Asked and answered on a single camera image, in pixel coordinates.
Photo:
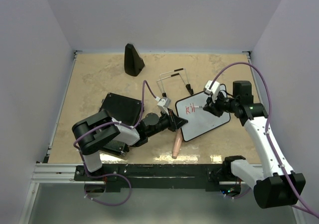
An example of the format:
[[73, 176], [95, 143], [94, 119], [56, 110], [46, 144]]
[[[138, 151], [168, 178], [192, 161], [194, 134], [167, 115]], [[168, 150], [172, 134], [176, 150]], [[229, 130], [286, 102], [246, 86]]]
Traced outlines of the white whiteboard black frame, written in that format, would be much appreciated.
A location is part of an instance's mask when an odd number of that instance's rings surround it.
[[181, 128], [183, 141], [189, 142], [231, 120], [230, 114], [226, 112], [221, 117], [216, 117], [204, 111], [203, 108], [194, 108], [194, 106], [204, 106], [208, 97], [204, 92], [199, 92], [176, 101], [175, 109], [177, 115], [188, 120], [188, 123]]

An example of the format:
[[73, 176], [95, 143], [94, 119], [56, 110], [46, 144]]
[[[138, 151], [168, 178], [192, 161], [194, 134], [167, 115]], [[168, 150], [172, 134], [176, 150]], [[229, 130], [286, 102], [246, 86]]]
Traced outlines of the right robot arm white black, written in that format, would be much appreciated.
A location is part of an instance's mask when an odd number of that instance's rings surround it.
[[233, 96], [228, 98], [219, 82], [209, 80], [204, 93], [208, 98], [203, 110], [216, 117], [224, 113], [234, 114], [253, 140], [262, 164], [262, 170], [258, 170], [243, 156], [229, 156], [222, 163], [221, 175], [229, 181], [235, 178], [244, 181], [263, 209], [295, 205], [306, 184], [305, 177], [293, 170], [277, 142], [269, 140], [273, 137], [267, 125], [269, 116], [261, 103], [254, 102], [252, 84], [234, 81]]

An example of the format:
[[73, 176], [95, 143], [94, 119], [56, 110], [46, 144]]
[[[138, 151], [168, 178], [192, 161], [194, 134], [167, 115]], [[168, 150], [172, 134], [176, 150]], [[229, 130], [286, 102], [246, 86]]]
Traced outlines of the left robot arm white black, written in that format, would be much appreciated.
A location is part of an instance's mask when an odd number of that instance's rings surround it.
[[99, 180], [103, 176], [99, 151], [109, 142], [115, 140], [139, 147], [147, 143], [149, 137], [166, 129], [175, 132], [187, 123], [188, 120], [177, 116], [171, 109], [161, 112], [161, 116], [149, 113], [135, 126], [124, 124], [101, 111], [75, 123], [71, 129], [76, 139], [75, 147], [86, 166], [86, 175], [91, 180]]

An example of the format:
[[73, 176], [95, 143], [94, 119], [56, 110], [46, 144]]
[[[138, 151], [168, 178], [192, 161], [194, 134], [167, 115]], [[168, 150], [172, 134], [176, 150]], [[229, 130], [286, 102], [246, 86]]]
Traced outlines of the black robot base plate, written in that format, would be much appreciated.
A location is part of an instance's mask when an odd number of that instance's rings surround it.
[[203, 189], [236, 196], [245, 191], [244, 182], [222, 173], [221, 164], [103, 164], [102, 169], [86, 175], [76, 166], [74, 180], [84, 182], [89, 192], [120, 192], [134, 189]]

